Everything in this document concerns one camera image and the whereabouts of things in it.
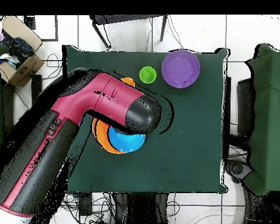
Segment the cardboard box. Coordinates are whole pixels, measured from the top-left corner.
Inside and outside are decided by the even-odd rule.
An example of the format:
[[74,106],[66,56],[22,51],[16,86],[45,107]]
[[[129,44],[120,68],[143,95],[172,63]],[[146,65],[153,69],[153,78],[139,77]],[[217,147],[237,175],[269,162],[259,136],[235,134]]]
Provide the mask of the cardboard box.
[[42,41],[34,31],[28,28],[23,22],[21,22],[16,16],[6,16],[3,21],[3,29],[11,37],[20,37],[28,45],[30,45],[34,51],[33,57],[29,57],[17,70],[12,68],[7,62],[0,64],[1,78],[7,83],[15,86],[24,87],[25,84],[31,80],[33,76],[43,65],[42,61],[35,52],[41,46]]

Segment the floor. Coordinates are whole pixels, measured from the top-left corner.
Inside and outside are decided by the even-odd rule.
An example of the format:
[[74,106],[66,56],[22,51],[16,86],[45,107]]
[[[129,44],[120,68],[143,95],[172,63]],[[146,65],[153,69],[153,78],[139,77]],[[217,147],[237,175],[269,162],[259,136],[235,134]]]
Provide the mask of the floor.
[[[45,40],[36,52],[47,62],[38,71],[43,78],[48,77],[61,65],[63,44],[73,45],[82,51],[106,50],[88,16],[58,15],[58,25],[55,25],[55,16],[36,16],[35,19],[35,32]],[[230,55],[224,65],[227,66],[228,76],[232,78],[230,122],[233,125],[230,129],[232,133],[236,133],[236,125],[234,125],[237,123],[236,83],[251,76],[244,61],[253,57],[254,49],[260,43],[270,43],[280,50],[280,15],[172,15],[171,19],[185,48],[203,53],[212,53],[221,47],[230,49]],[[161,26],[162,17],[154,18],[153,51],[167,52],[179,48],[168,24],[164,40],[160,42]],[[103,27],[99,26],[99,29],[104,34]],[[150,30],[148,19],[108,24],[106,31],[112,44],[110,51],[145,51]],[[150,50],[151,35],[148,41],[148,51]],[[53,80],[45,80],[43,89]],[[17,92],[25,104],[31,107],[30,83],[24,88],[17,88]],[[16,123],[27,107],[17,95],[15,95],[15,102]],[[176,202],[180,205],[180,210],[176,216],[168,217],[169,224],[241,224],[245,204],[242,186],[234,184],[227,174],[224,175],[224,184],[228,188],[225,194],[177,193]],[[94,200],[100,197],[102,197],[101,193],[93,195]],[[174,194],[170,194],[169,201],[173,199]],[[102,202],[97,201],[93,210],[100,210],[101,204]],[[173,211],[172,203],[167,207],[168,215],[172,215]],[[107,213],[104,216],[105,220],[110,218]],[[51,224],[78,223],[70,212],[60,208],[52,218]]]

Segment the purple bowl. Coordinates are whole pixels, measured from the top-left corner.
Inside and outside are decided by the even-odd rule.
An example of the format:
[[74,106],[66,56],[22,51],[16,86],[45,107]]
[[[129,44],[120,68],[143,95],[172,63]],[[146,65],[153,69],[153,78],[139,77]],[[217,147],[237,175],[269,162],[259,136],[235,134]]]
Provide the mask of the purple bowl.
[[198,78],[200,65],[197,57],[186,50],[169,53],[162,63],[164,80],[175,88],[186,88]]

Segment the chair leg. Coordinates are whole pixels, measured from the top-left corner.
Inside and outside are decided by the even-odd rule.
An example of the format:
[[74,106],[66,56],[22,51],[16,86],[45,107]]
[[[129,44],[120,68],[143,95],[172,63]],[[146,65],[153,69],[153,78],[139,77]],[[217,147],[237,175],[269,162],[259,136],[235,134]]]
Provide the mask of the chair leg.
[[164,38],[164,32],[165,32],[165,25],[168,15],[163,15],[163,23],[162,23],[162,31],[161,31],[161,39],[160,41],[163,41]]
[[106,48],[110,48],[110,46],[107,44],[107,42],[105,41],[103,35],[101,34],[100,30],[97,28],[95,22],[92,22],[92,26],[95,29],[96,33],[99,35],[100,39],[102,40],[102,42],[104,43]]

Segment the blue bowl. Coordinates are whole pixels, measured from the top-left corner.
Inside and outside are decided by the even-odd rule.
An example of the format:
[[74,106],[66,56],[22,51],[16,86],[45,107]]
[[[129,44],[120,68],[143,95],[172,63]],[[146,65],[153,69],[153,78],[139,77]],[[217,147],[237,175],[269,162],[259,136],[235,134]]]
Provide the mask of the blue bowl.
[[111,145],[122,152],[133,152],[139,149],[145,141],[144,134],[124,135],[117,132],[112,126],[109,128],[108,137]]

